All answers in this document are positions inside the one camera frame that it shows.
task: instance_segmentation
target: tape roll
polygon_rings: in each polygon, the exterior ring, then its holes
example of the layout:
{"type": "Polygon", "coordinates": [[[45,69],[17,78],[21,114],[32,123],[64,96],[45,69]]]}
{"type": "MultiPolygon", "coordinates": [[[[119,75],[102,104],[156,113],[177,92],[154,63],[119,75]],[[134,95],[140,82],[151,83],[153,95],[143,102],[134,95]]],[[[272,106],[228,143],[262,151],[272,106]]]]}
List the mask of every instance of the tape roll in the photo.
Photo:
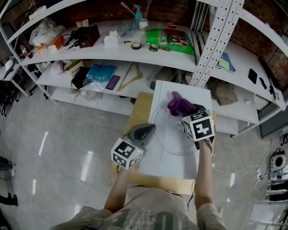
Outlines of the tape roll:
{"type": "Polygon", "coordinates": [[[133,43],[131,45],[131,48],[135,49],[135,50],[141,49],[141,47],[142,47],[142,45],[140,43],[133,43]]]}

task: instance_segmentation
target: tiled floor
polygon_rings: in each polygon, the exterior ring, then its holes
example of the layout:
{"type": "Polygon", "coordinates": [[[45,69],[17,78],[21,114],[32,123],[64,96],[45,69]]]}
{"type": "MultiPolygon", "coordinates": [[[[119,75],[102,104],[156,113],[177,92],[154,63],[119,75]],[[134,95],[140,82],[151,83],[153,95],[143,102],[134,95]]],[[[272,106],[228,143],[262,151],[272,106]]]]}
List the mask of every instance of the tiled floor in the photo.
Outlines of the tiled floor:
{"type": "MultiPolygon", "coordinates": [[[[114,181],[109,175],[110,150],[127,120],[124,115],[72,104],[56,105],[40,90],[14,103],[9,115],[0,117],[0,155],[17,164],[12,185],[19,206],[0,205],[13,229],[45,230],[71,219],[82,205],[102,208],[114,181]]],[[[217,134],[215,168],[233,171],[259,164],[266,154],[261,164],[265,171],[270,145],[270,139],[259,137],[258,129],[233,139],[217,134]]],[[[273,141],[272,150],[277,146],[273,141]]],[[[214,202],[223,208],[227,229],[262,229],[255,223],[246,227],[255,201],[263,199],[254,187],[256,170],[248,167],[234,174],[213,170],[214,202]]],[[[267,181],[256,187],[265,191],[267,181]]],[[[258,205],[271,210],[265,203],[258,205]]],[[[284,207],[273,206],[274,217],[262,221],[271,221],[284,207]]],[[[189,215],[195,220],[193,202],[189,215]]]]}

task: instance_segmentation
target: red brick wall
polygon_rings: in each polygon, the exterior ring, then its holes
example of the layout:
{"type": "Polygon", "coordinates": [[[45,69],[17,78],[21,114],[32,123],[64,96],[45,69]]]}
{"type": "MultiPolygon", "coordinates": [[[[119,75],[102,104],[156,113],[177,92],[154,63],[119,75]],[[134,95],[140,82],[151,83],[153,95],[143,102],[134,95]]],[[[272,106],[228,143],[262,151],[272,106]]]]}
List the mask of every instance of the red brick wall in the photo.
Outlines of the red brick wall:
{"type": "MultiPolygon", "coordinates": [[[[26,10],[29,9],[30,1],[29,0],[24,0],[17,6],[15,6],[12,10],[6,12],[3,15],[3,18],[1,19],[1,22],[9,22],[13,29],[17,31],[17,27],[20,25],[15,24],[15,20],[22,15],[26,10]]],[[[26,48],[30,49],[32,46],[29,44],[29,36],[30,32],[23,33],[19,36],[19,39],[23,42],[23,44],[26,46],[26,48]]],[[[0,47],[0,62],[6,62],[6,59],[8,56],[4,53],[4,51],[0,47]]]]}
{"type": "MultiPolygon", "coordinates": [[[[245,0],[243,8],[264,23],[267,22],[279,35],[282,35],[281,30],[285,30],[288,25],[288,17],[272,0],[245,0]]],[[[203,29],[209,31],[209,18],[206,18],[203,29]]],[[[265,61],[269,60],[277,48],[264,34],[242,19],[239,19],[230,41],[265,61]]],[[[288,58],[277,55],[269,66],[279,81],[281,89],[285,89],[288,86],[288,58]]]]}
{"type": "MultiPolygon", "coordinates": [[[[86,18],[89,19],[90,23],[133,18],[134,16],[120,5],[120,2],[121,0],[87,0],[58,11],[51,17],[65,27],[74,27],[75,21],[86,18]]],[[[124,2],[130,9],[133,9],[133,4],[140,5],[142,14],[145,14],[147,0],[125,0],[124,2]]],[[[147,19],[174,22],[189,27],[194,4],[194,1],[189,0],[154,0],[150,5],[147,19]]]]}

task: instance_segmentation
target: purple cloth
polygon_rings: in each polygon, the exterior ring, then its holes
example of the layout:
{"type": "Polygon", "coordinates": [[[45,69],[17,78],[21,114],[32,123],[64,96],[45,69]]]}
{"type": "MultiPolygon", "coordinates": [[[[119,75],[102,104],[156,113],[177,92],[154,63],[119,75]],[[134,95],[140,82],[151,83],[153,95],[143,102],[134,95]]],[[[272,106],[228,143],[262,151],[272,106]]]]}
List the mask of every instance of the purple cloth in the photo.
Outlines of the purple cloth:
{"type": "Polygon", "coordinates": [[[172,92],[173,99],[168,103],[167,108],[170,110],[172,116],[188,116],[197,109],[192,103],[182,98],[180,93],[177,91],[172,92]]]}

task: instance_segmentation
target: white shelf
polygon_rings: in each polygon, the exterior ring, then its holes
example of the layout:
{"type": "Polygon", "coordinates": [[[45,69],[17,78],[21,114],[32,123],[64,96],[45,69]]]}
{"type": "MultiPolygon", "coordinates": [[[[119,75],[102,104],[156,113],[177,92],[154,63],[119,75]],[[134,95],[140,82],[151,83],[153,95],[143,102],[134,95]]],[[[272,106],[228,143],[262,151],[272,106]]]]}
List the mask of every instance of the white shelf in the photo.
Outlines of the white shelf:
{"type": "Polygon", "coordinates": [[[5,67],[2,67],[0,69],[0,80],[3,80],[3,81],[10,81],[17,73],[17,71],[20,69],[21,65],[19,63],[15,64],[13,66],[13,71],[10,72],[6,77],[5,77],[5,74],[6,74],[6,69],[5,67]]]}
{"type": "Polygon", "coordinates": [[[28,29],[29,27],[33,26],[35,23],[37,23],[38,21],[42,20],[43,18],[63,9],[66,8],[70,5],[74,5],[76,3],[79,2],[83,2],[85,0],[62,0],[61,2],[49,7],[48,9],[46,9],[43,13],[38,14],[35,18],[33,18],[32,20],[28,21],[25,25],[23,25],[19,30],[16,31],[15,34],[13,34],[7,43],[11,43],[15,38],[17,38],[20,34],[22,34],[26,29],[28,29]]]}
{"type": "MultiPolygon", "coordinates": [[[[76,51],[72,52],[71,50],[66,50],[67,47],[61,47],[54,53],[51,53],[49,50],[44,51],[42,54],[38,52],[29,59],[25,58],[22,62],[23,65],[47,62],[47,61],[56,61],[56,60],[69,60],[69,59],[110,59],[110,60],[122,60],[130,62],[142,62],[160,66],[168,66],[172,68],[177,68],[181,70],[194,72],[195,66],[195,57],[194,55],[180,53],[176,51],[164,51],[158,50],[157,52],[149,51],[149,46],[145,44],[146,34],[138,31],[133,38],[128,39],[119,39],[119,46],[116,48],[105,48],[104,47],[104,37],[109,34],[110,31],[120,31],[122,21],[113,21],[113,22],[100,22],[97,23],[100,38],[96,41],[93,47],[88,48],[78,48],[76,51]],[[125,44],[124,41],[134,40],[140,41],[142,48],[139,50],[133,50],[131,44],[125,44]]],[[[162,22],[149,22],[149,29],[154,28],[166,28],[166,25],[162,22]]],[[[190,28],[176,26],[178,30],[185,31],[192,43],[192,37],[190,28]]],[[[70,33],[72,30],[77,28],[71,28],[63,34],[70,33]]]]}
{"type": "Polygon", "coordinates": [[[130,115],[133,109],[130,98],[120,98],[110,94],[97,93],[93,99],[87,100],[81,93],[74,97],[68,93],[67,88],[57,87],[51,97],[56,101],[123,115],[130,115]]]}
{"type": "Polygon", "coordinates": [[[133,104],[130,98],[120,98],[116,95],[104,93],[99,99],[96,109],[130,116],[133,104]]]}
{"type": "Polygon", "coordinates": [[[248,22],[250,25],[254,26],[257,30],[262,32],[265,36],[267,36],[288,57],[287,44],[285,44],[285,42],[281,39],[281,37],[274,30],[272,30],[269,26],[264,24],[260,19],[258,19],[253,14],[249,13],[248,11],[244,9],[241,9],[240,11],[240,18],[248,22]]]}
{"type": "MultiPolygon", "coordinates": [[[[204,39],[207,39],[207,36],[207,33],[203,33],[204,39]]],[[[230,61],[236,71],[230,73],[223,69],[214,67],[211,76],[240,86],[275,103],[273,95],[269,92],[270,82],[268,76],[260,64],[258,57],[233,42],[228,42],[224,52],[228,53],[230,61]],[[256,84],[248,78],[250,69],[253,69],[257,73],[256,84]],[[264,80],[267,89],[264,89],[259,79],[260,77],[264,80]]],[[[280,95],[280,101],[284,103],[282,94],[280,95]]]]}
{"type": "MultiPolygon", "coordinates": [[[[113,73],[113,75],[117,75],[120,78],[118,83],[116,84],[114,90],[108,90],[103,89],[102,93],[109,93],[109,94],[115,94],[115,95],[121,95],[125,97],[133,97],[137,98],[138,93],[140,91],[147,92],[147,93],[153,93],[154,91],[150,89],[150,82],[152,78],[161,70],[162,66],[157,65],[151,65],[151,64],[145,64],[145,63],[138,63],[139,70],[143,74],[143,77],[140,80],[137,80],[130,85],[126,86],[123,90],[117,92],[116,90],[119,88],[121,81],[127,71],[129,70],[132,62],[126,62],[126,61],[115,61],[115,60],[99,60],[97,62],[98,64],[102,65],[112,65],[116,66],[116,70],[113,73]]],[[[56,86],[56,87],[64,87],[64,88],[70,88],[71,87],[71,78],[67,74],[66,71],[64,71],[60,75],[53,76],[50,74],[50,69],[52,65],[49,65],[48,68],[43,72],[43,74],[38,79],[37,83],[41,85],[50,85],[50,86],[56,86]]],[[[124,82],[128,82],[129,80],[133,79],[136,76],[136,69],[135,65],[132,66],[129,73],[127,74],[124,82]]],[[[82,90],[88,90],[88,91],[95,91],[93,86],[91,84],[85,86],[82,88],[82,90]]]]}
{"type": "Polygon", "coordinates": [[[259,118],[253,93],[236,86],[235,94],[238,98],[236,103],[220,106],[211,93],[213,111],[215,111],[217,115],[243,120],[254,124],[258,123],[259,118]]]}
{"type": "Polygon", "coordinates": [[[239,132],[237,119],[217,115],[216,132],[237,135],[239,132]]]}
{"type": "Polygon", "coordinates": [[[283,35],[282,39],[283,39],[283,42],[288,46],[288,37],[283,35]]]}
{"type": "Polygon", "coordinates": [[[255,104],[256,104],[257,110],[261,110],[269,104],[269,102],[267,100],[260,98],[257,95],[254,97],[254,99],[255,99],[255,104]]]}

